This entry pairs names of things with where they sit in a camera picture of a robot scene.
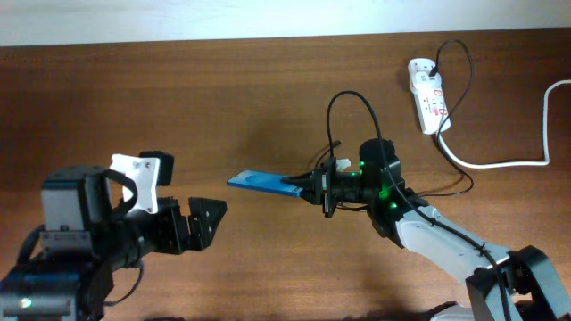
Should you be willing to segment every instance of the power strip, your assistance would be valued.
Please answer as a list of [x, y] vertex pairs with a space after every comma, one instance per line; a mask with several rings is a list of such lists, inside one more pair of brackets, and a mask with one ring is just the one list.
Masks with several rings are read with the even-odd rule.
[[[430, 70], [435, 63], [427, 58], [416, 58], [409, 62], [410, 91], [417, 104], [418, 120], [422, 132], [427, 135], [436, 134], [441, 122], [448, 115], [444, 101], [442, 78], [440, 74], [430, 77]], [[450, 128], [450, 119], [444, 123], [442, 131]]]

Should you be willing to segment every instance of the green led light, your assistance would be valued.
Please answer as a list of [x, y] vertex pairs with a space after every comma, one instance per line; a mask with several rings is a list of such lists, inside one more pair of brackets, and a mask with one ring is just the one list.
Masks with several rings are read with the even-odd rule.
[[28, 299], [28, 298], [23, 298], [23, 299], [20, 301], [20, 306], [21, 306], [22, 309], [27, 309], [27, 308], [29, 308], [29, 307], [32, 306], [32, 300], [30, 300], [30, 299]]
[[386, 189], [382, 190], [381, 192], [378, 193], [378, 198], [381, 200], [386, 200], [387, 198], [389, 198], [389, 193]]

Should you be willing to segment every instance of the white cable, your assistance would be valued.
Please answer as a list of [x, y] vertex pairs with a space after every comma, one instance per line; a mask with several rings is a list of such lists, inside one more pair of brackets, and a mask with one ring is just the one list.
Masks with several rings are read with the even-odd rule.
[[470, 164], [465, 162], [456, 155], [452, 153], [450, 148], [444, 142], [442, 135], [440, 135], [440, 144], [444, 151], [452, 158], [453, 161], [458, 163], [461, 166], [470, 168], [470, 169], [497, 169], [497, 168], [504, 168], [504, 167], [511, 167], [511, 166], [546, 166], [550, 163], [550, 150], [547, 145], [547, 107], [548, 107], [548, 98], [550, 96], [551, 89], [555, 88], [556, 86], [563, 85], [563, 84], [571, 84], [571, 79], [569, 80], [561, 80], [556, 82], [555, 84], [551, 85], [547, 91], [545, 92], [545, 96], [543, 97], [543, 160], [541, 161], [506, 161], [501, 163], [495, 164]]

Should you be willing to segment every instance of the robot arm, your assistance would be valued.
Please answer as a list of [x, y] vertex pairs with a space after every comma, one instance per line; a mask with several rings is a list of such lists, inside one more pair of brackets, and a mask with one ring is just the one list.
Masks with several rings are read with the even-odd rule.
[[[501, 288], [504, 289], [505, 298], [510, 298], [515, 292], [531, 293], [533, 297], [532, 301], [517, 304], [507, 300], [506, 309], [511, 320], [569, 318], [571, 300], [555, 269], [541, 251], [532, 246], [511, 251], [507, 247], [487, 243], [450, 222], [427, 201], [405, 188], [393, 143], [383, 140], [382, 144], [387, 162], [381, 159], [378, 140], [371, 139], [360, 148], [359, 172], [338, 172], [336, 159], [331, 157], [315, 170], [286, 177], [282, 182], [303, 188], [302, 198], [311, 204], [321, 205], [327, 218], [333, 216], [338, 203], [366, 204], [373, 227], [381, 236], [433, 261], [460, 284], [465, 284], [471, 309], [454, 305], [438, 311], [433, 321], [503, 321], [506, 318]], [[480, 248], [475, 248], [465, 239], [436, 225], [436, 222], [484, 247], [480, 245]], [[482, 255], [482, 251], [487, 252], [491, 259]], [[498, 276], [501, 276], [502, 285], [498, 282]]]
[[[140, 268], [140, 279], [141, 259], [150, 252], [179, 255], [210, 246], [226, 202], [191, 197], [184, 217], [177, 200], [158, 198], [156, 186], [170, 183], [173, 162], [163, 152], [116, 154], [112, 169], [73, 167], [50, 175], [42, 185], [45, 223], [0, 283], [0, 319], [100, 320], [103, 307], [117, 303], [104, 302], [113, 271]], [[114, 209], [108, 180], [125, 187]], [[42, 251], [31, 259], [38, 240]]]

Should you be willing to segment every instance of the wall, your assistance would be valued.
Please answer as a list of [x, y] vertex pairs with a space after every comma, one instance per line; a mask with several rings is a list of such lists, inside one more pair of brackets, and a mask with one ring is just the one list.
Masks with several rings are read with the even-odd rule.
[[0, 0], [0, 45], [546, 27], [570, 0]]

